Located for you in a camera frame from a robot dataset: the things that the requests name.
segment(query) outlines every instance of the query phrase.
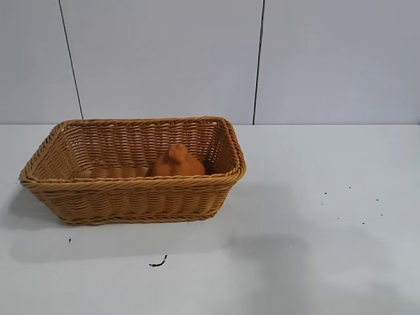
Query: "rectangular basket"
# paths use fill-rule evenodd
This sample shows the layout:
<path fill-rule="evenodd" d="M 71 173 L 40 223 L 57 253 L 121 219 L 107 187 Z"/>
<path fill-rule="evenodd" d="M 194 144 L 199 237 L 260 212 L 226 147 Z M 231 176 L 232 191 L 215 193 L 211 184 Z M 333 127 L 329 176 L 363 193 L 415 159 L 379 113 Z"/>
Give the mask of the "rectangular basket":
<path fill-rule="evenodd" d="M 178 142 L 207 175 L 146 177 Z M 245 168 L 223 118 L 72 120 L 54 127 L 20 182 L 70 224 L 194 221 L 217 213 Z"/>

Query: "basket rim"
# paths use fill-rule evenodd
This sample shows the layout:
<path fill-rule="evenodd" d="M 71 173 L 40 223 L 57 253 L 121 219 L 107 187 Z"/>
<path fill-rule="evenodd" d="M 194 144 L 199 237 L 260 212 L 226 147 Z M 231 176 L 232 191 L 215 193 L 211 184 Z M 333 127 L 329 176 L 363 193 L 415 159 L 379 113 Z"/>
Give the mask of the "basket rim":
<path fill-rule="evenodd" d="M 42 155 L 45 154 L 44 146 L 48 142 L 54 144 L 55 140 L 64 127 L 69 125 L 79 124 L 109 124 L 109 123 L 180 123 L 180 122 L 200 122 L 200 121 L 214 121 L 222 122 L 227 127 L 228 136 L 233 149 L 236 153 L 238 166 L 227 173 L 212 174 L 212 175 L 194 175 L 194 176 L 156 176 L 156 177 L 103 177 L 103 178 L 71 178 L 71 179 L 39 179 L 32 176 L 31 169 L 41 163 Z M 32 190 L 38 188 L 40 191 L 45 190 L 80 190 L 80 189 L 109 189 L 109 187 L 118 188 L 123 185 L 132 187 L 153 188 L 156 186 L 201 186 L 201 185 L 215 185 L 215 184 L 235 184 L 240 180 L 246 172 L 246 163 L 240 148 L 238 139 L 233 125 L 227 119 L 217 116 L 201 116 L 201 117 L 168 117 L 168 118 L 145 118 L 145 119 L 72 119 L 63 121 L 56 125 L 48 137 L 42 142 L 37 151 L 27 162 L 23 170 L 20 172 L 19 180 Z"/>

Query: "wicker basket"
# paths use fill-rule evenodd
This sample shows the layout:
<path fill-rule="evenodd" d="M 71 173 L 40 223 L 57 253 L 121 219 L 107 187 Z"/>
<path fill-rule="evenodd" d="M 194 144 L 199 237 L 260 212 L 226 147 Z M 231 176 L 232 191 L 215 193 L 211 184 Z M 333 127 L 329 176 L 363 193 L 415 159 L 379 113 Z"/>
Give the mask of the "wicker basket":
<path fill-rule="evenodd" d="M 207 175 L 145 177 L 176 142 Z M 20 182 L 71 224 L 176 222 L 213 217 L 244 173 L 233 126 L 223 118 L 94 119 L 57 125 Z"/>

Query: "white table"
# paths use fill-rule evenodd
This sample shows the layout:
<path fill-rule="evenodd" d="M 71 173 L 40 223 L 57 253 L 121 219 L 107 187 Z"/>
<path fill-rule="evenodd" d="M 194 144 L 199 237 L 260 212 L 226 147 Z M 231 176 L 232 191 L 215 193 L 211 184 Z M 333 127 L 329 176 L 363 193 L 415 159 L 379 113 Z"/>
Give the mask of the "white table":
<path fill-rule="evenodd" d="M 18 183 L 51 127 L 0 126 L 0 314 L 420 314 L 420 126 L 237 126 L 215 218 L 96 227 Z"/>

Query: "orange toy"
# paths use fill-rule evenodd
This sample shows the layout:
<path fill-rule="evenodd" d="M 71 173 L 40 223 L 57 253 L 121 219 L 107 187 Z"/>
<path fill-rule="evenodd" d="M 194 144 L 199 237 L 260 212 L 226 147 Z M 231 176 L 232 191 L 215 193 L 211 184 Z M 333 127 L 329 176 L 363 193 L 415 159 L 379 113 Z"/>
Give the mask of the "orange toy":
<path fill-rule="evenodd" d="M 203 164 L 184 144 L 172 144 L 149 168 L 146 176 L 205 175 Z"/>

